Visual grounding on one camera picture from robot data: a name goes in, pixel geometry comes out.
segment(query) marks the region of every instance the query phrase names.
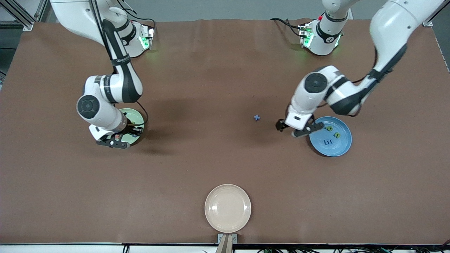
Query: brown table surface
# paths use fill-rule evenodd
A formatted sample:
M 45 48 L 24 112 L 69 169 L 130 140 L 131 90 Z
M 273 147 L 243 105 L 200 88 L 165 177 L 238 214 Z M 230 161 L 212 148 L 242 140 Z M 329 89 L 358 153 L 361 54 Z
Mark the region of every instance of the brown table surface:
M 96 145 L 75 110 L 86 78 L 111 72 L 105 49 L 36 23 L 0 95 L 0 242 L 214 241 L 204 201 L 231 183 L 252 201 L 241 243 L 442 243 L 450 76 L 432 29 L 408 46 L 360 115 L 338 116 L 350 151 L 325 158 L 274 124 L 313 69 L 369 71 L 368 21 L 349 21 L 324 57 L 274 21 L 159 23 L 155 50 L 133 59 L 150 125 L 118 150 Z

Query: white robotic arm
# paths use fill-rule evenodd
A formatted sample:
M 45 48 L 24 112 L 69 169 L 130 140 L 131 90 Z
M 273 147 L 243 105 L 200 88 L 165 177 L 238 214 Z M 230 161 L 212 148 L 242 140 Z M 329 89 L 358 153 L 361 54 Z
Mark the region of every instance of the white robotic arm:
M 319 19 L 300 30 L 301 45 L 317 55 L 327 55 L 338 45 L 342 28 L 348 20 L 348 10 L 359 0 L 322 0 L 325 12 Z
M 89 130 L 98 144 L 125 149 L 130 146 L 129 143 L 107 138 L 127 133 L 139 136 L 143 128 L 132 124 L 113 104 L 136 102 L 142 95 L 142 83 L 113 23 L 101 15 L 99 19 L 102 20 L 99 28 L 105 35 L 104 41 L 109 49 L 114 72 L 89 77 L 76 109 L 80 117 L 91 124 Z
M 98 0 L 99 12 L 114 25 L 130 56 L 139 56 L 151 48 L 154 27 L 131 21 L 124 10 L 114 7 L 118 1 L 126 4 L 123 0 Z M 62 26 L 77 35 L 104 44 L 89 0 L 50 0 L 50 3 Z
M 378 59 L 362 82 L 357 86 L 354 85 L 334 66 L 322 67 L 307 74 L 292 97 L 286 118 L 277 122 L 277 129 L 282 131 L 290 126 L 296 129 L 294 132 L 296 137 L 317 130 L 313 127 L 314 122 L 309 123 L 309 120 L 322 100 L 325 100 L 336 114 L 357 114 L 376 85 L 399 62 L 406 51 L 406 42 L 412 32 L 448 1 L 390 0 L 385 3 L 370 23 L 370 34 Z

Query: cable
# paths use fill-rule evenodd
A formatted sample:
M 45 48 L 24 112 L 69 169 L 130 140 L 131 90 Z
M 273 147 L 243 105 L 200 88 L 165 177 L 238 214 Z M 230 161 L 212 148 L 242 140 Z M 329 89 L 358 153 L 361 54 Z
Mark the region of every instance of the cable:
M 136 101 L 136 103 L 144 110 L 146 119 L 142 124 L 128 124 L 129 126 L 132 126 L 132 127 L 145 125 L 149 121 L 149 114 L 147 113 L 147 110 L 145 110 L 145 108 L 139 103 L 139 101 Z
M 291 25 L 291 23 L 289 22 L 289 19 L 286 19 L 286 21 L 283 21 L 283 20 L 280 19 L 280 18 L 271 18 L 270 20 L 280 21 L 281 23 L 283 23 L 283 24 L 289 26 L 289 28 L 291 29 L 291 31 L 292 31 L 295 35 L 297 35 L 297 36 L 299 36 L 299 37 L 302 37 L 302 38 L 306 38 L 305 35 L 300 35 L 300 34 L 298 34 L 298 33 L 296 33 L 296 32 L 294 31 L 294 28 L 295 28 L 295 29 L 298 29 L 298 26 L 293 26 L 293 25 Z
M 374 68 L 375 67 L 375 64 L 377 64 L 377 61 L 378 61 L 378 52 L 377 52 L 377 48 L 376 47 L 374 47 L 375 48 L 375 59 L 373 60 L 373 65 L 372 65 L 372 68 Z M 361 78 L 361 79 L 358 79 L 358 80 L 356 80 L 356 81 L 351 81 L 352 83 L 357 83 L 357 82 L 360 82 L 360 81 L 362 81 L 362 80 L 364 80 L 364 78 L 366 77 L 367 75 L 365 75 L 365 76 L 363 76 L 363 78 Z
M 130 251 L 130 246 L 128 244 L 123 245 L 122 253 L 128 253 Z
M 299 36 L 299 37 L 302 37 L 302 38 L 306 38 L 306 35 L 300 35 L 300 34 L 298 34 L 298 33 L 296 33 L 296 32 L 294 31 L 294 29 L 292 28 L 291 23 L 289 23 L 289 19 L 286 19 L 286 22 L 288 23 L 289 28 L 291 29 L 291 31 L 292 31 L 295 35 L 297 35 L 297 36 Z
M 311 115 L 310 119 L 308 119 L 308 121 L 312 120 L 311 125 L 315 124 L 315 116 L 314 113 Z
M 328 103 L 325 102 L 325 103 L 323 103 L 323 104 L 321 104 L 321 105 L 318 105 L 317 108 L 324 107 L 324 106 L 327 105 L 327 104 L 328 104 Z
M 448 4 L 450 4 L 450 2 L 447 2 L 438 12 L 436 12 L 428 21 L 430 22 L 435 16 L 437 16 Z
M 396 247 L 391 248 L 388 250 L 387 248 L 381 248 L 374 246 L 373 248 L 365 248 L 365 247 L 357 247 L 357 246 L 349 246 L 341 249 L 334 249 L 333 253 L 343 253 L 345 250 L 349 251 L 349 253 L 387 253 L 387 252 L 393 252 L 394 250 L 401 247 L 402 250 L 404 249 L 412 249 L 415 251 L 415 253 L 433 253 L 433 252 L 444 252 L 445 250 L 450 249 L 449 246 L 450 240 L 446 241 L 444 244 L 439 246 L 431 246 L 431 247 L 418 247 L 415 245 L 403 245 L 398 244 Z M 279 247 L 267 247 L 265 248 L 267 250 L 272 251 L 272 253 L 280 253 L 283 249 L 287 250 L 289 253 L 319 253 L 311 248 L 307 248 L 304 246 L 295 246 L 295 245 L 286 245 L 285 247 L 279 248 Z M 257 253 L 263 252 L 265 249 L 260 249 Z
M 102 40 L 103 40 L 103 44 L 104 44 L 104 46 L 106 48 L 106 51 L 108 53 L 109 58 L 112 59 L 111 51 L 109 50 L 108 41 L 106 40 L 105 33 L 104 33 L 103 29 L 102 29 L 102 25 L 101 25 L 102 21 L 100 20 L 100 10 L 99 10 L 99 6 L 97 4 L 97 0 L 89 0 L 89 2 L 91 4 L 92 13 L 94 14 L 95 22 L 97 23 L 97 28 L 99 29 L 100 36 L 102 37 Z
M 153 22 L 153 27 L 156 28 L 156 22 L 155 22 L 153 19 L 151 19 L 151 18 L 139 18 L 139 17 L 137 17 L 137 16 L 131 14 L 131 13 L 128 11 L 128 10 L 131 10 L 131 9 L 128 9 L 128 8 L 123 7 L 123 5 L 120 3 L 120 1 L 121 1 L 121 0 L 117 0 L 117 2 L 119 3 L 120 7 L 122 7 L 122 9 L 123 9 L 126 13 L 128 13 L 128 15 L 130 15 L 130 16 L 132 16 L 132 17 L 134 17 L 134 18 L 140 19 L 140 20 L 151 20 L 151 21 Z
M 291 25 L 291 24 L 288 24 L 288 23 L 286 23 L 284 20 L 282 20 L 282 19 L 280 19 L 280 18 L 271 18 L 270 20 L 280 21 L 281 23 L 283 23 L 283 24 L 285 24 L 285 25 L 287 25 L 287 26 L 290 26 L 290 27 L 292 27 L 292 28 L 297 28 L 297 29 L 298 29 L 298 27 L 293 26 L 293 25 Z

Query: white plate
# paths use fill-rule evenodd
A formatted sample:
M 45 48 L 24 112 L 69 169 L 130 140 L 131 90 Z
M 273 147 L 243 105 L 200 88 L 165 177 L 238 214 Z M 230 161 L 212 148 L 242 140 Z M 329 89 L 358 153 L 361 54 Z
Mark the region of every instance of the white plate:
M 242 229 L 251 212 L 252 205 L 247 193 L 236 185 L 220 185 L 206 198 L 206 219 L 221 233 L 229 234 Z

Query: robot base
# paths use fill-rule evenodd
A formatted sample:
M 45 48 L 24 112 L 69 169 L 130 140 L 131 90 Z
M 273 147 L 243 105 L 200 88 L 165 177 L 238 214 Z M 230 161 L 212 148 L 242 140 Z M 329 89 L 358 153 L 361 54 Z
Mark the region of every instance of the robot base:
M 131 58 L 141 55 L 145 50 L 152 49 L 154 27 L 143 25 L 137 21 L 131 21 L 136 28 L 135 37 L 125 46 L 126 52 Z
M 131 122 L 131 124 L 142 124 L 144 123 L 144 117 L 142 115 L 131 108 L 123 108 L 120 109 L 122 113 L 125 114 L 125 117 Z M 141 133 L 144 131 L 144 125 L 141 126 L 134 126 L 133 128 L 136 128 Z M 127 149 L 131 147 L 133 143 L 135 143 L 140 138 L 140 134 L 133 134 L 133 133 L 117 133 L 112 136 L 109 136 L 108 138 L 97 141 L 97 144 L 102 146 L 108 146 L 110 148 L 120 148 L 120 149 Z
M 341 35 L 336 39 L 329 37 L 328 42 L 325 43 L 325 41 L 317 34 L 317 23 L 319 23 L 319 21 L 316 19 L 298 28 L 299 34 L 306 36 L 306 38 L 300 37 L 300 45 L 309 49 L 309 51 L 315 55 L 328 55 L 338 46 Z

